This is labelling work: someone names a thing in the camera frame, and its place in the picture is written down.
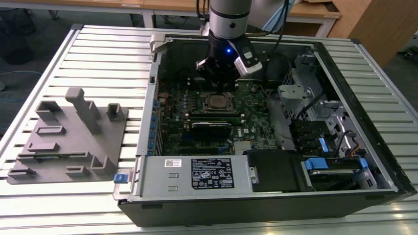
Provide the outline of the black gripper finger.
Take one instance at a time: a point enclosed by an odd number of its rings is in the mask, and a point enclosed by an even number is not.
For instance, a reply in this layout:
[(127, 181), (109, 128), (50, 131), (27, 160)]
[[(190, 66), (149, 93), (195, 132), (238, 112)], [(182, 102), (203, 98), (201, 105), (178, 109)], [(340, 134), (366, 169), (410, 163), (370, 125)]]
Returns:
[(214, 91), (217, 94), (234, 92), (235, 84), (234, 83), (213, 83)]

